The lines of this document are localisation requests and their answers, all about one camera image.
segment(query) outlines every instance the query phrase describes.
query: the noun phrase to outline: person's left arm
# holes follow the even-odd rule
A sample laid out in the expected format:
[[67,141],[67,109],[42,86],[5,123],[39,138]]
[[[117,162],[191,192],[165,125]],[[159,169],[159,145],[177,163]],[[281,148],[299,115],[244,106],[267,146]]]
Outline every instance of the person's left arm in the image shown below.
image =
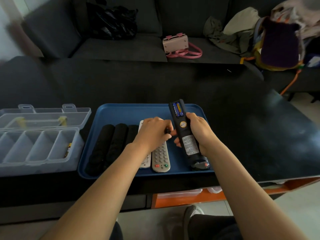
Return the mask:
[[171,138],[170,120],[145,119],[134,139],[114,163],[59,219],[41,240],[109,239],[131,182],[146,156]]

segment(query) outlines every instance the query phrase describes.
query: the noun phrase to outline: black sofa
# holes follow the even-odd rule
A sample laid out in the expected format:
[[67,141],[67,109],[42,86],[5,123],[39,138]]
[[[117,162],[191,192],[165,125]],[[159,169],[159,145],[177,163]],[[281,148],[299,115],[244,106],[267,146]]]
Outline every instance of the black sofa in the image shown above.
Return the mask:
[[[239,64],[240,57],[219,49],[202,35],[209,16],[224,25],[239,11],[254,7],[261,17],[284,0],[107,0],[109,6],[137,8],[138,34],[132,40],[88,38],[86,0],[50,0],[25,17],[22,27],[48,58],[83,58],[160,62]],[[167,59],[162,37],[184,32],[190,42],[202,49],[198,59]],[[245,62],[261,79],[281,91],[294,78],[295,71],[260,72]],[[318,69],[305,68],[289,92],[320,91]]]

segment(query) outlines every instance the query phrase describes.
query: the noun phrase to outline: orange round sticker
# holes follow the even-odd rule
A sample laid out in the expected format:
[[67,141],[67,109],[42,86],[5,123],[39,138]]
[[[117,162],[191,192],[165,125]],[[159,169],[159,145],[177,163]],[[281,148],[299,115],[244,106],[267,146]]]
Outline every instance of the orange round sticker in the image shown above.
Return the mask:
[[180,122],[180,127],[181,127],[181,128],[185,128],[186,126],[187,126],[186,121],[181,121],[181,122]]

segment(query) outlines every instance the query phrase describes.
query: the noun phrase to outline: pink strap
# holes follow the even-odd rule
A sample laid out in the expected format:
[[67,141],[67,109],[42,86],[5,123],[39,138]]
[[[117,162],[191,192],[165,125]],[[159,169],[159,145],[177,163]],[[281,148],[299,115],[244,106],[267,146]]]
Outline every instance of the pink strap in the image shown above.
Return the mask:
[[168,58],[176,58],[176,57],[182,57],[182,58],[186,58],[186,59],[195,59],[195,58],[199,58],[202,56],[202,50],[199,47],[196,47],[193,43],[189,42],[189,47],[192,47],[196,50],[198,50],[199,52],[194,52],[194,51],[189,51],[187,49],[180,49],[174,52],[174,54],[169,53],[167,55]]

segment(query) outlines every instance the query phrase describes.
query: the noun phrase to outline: beige cloth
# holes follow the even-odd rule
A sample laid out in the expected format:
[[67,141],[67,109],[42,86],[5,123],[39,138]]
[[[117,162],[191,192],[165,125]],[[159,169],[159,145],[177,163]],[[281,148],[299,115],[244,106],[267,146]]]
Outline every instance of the beige cloth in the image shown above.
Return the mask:
[[320,35],[320,7],[318,0],[286,0],[271,11],[275,22],[297,23],[301,26],[301,38]]
[[254,29],[259,18],[258,11],[253,7],[248,7],[234,15],[225,26],[223,33],[233,35],[240,31]]

